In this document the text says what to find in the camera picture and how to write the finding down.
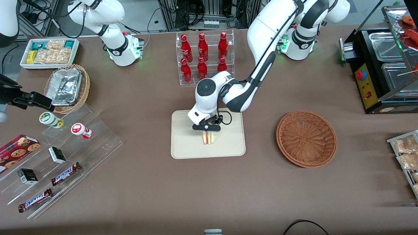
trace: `cookie box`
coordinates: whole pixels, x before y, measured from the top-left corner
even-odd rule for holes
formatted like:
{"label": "cookie box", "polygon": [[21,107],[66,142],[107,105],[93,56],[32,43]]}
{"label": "cookie box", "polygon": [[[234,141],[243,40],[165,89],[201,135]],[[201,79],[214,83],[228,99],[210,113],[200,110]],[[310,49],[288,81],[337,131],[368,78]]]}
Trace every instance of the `cookie box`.
{"label": "cookie box", "polygon": [[41,145],[37,139],[19,135],[0,148],[0,174]]}

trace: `yellow control panel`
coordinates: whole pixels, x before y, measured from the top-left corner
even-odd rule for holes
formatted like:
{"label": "yellow control panel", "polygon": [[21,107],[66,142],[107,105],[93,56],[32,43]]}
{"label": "yellow control panel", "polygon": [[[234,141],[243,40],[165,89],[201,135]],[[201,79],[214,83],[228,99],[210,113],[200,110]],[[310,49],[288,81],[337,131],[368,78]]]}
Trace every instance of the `yellow control panel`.
{"label": "yellow control panel", "polygon": [[370,108],[378,102],[375,88],[369,76],[366,64],[363,64],[355,73],[357,85],[359,86],[360,94],[365,108]]}

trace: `red button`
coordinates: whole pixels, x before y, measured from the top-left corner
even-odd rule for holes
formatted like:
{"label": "red button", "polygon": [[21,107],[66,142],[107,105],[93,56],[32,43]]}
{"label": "red button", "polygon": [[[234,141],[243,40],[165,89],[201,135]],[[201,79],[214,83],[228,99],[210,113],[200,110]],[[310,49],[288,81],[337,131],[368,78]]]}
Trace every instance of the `red button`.
{"label": "red button", "polygon": [[363,78],[363,76],[364,76],[364,73],[363,73],[362,71],[358,71],[358,72],[356,73],[356,78],[357,78],[358,80],[361,80],[361,79]]}

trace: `brown wicker basket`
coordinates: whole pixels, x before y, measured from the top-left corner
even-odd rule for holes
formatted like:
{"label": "brown wicker basket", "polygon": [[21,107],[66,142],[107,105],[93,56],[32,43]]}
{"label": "brown wicker basket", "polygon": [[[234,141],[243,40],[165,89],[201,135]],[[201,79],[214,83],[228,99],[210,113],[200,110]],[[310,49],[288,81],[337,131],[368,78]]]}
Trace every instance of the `brown wicker basket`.
{"label": "brown wicker basket", "polygon": [[307,110],[286,114],[277,125],[276,140],[287,159],[306,168],[327,164],[337,149],[337,138],[329,122]]}
{"label": "brown wicker basket", "polygon": [[[77,103],[73,106],[55,106],[54,112],[61,113],[61,114],[67,114],[71,110],[75,109],[76,107],[78,107],[80,105],[83,105],[86,102],[87,96],[89,95],[90,78],[89,78],[89,75],[86,73],[86,70],[83,67],[81,67],[77,64],[64,66],[62,68],[59,68],[58,70],[63,70],[63,69],[79,69],[83,72],[83,77],[82,77],[82,82],[81,82],[81,85],[80,85],[80,91],[79,91]],[[43,89],[43,94],[44,95],[46,95],[46,92],[48,91],[49,83],[51,82],[51,78],[52,78],[53,74],[54,73],[52,73],[51,76],[49,76],[49,79],[46,82],[46,86]]]}

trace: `red bottle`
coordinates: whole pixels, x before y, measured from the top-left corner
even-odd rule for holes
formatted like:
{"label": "red bottle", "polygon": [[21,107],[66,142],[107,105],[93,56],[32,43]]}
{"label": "red bottle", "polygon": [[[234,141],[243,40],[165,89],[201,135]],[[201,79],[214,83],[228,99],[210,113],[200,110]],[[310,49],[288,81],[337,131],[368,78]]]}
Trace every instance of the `red bottle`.
{"label": "red bottle", "polygon": [[193,61],[193,56],[191,55],[191,46],[190,43],[187,41],[186,35],[181,35],[181,53],[183,54],[183,58],[191,63]]}
{"label": "red bottle", "polygon": [[221,40],[218,44],[218,57],[221,59],[222,57],[227,57],[228,55],[228,41],[227,41],[227,33],[221,33]]}
{"label": "red bottle", "polygon": [[226,71],[227,69],[228,69],[228,67],[225,64],[225,57],[222,57],[221,59],[219,59],[218,72]]}
{"label": "red bottle", "polygon": [[181,58],[181,73],[183,75],[183,79],[185,83],[190,83],[191,82],[191,70],[190,70],[190,66],[187,64],[187,61],[185,58]]}
{"label": "red bottle", "polygon": [[197,71],[199,71],[199,79],[202,80],[208,74],[208,67],[205,64],[204,58],[199,57],[199,64],[197,65]]}
{"label": "red bottle", "polygon": [[197,45],[199,49],[199,56],[203,57],[205,61],[209,59],[209,50],[208,50],[208,43],[205,40],[205,34],[199,33],[199,45]]}

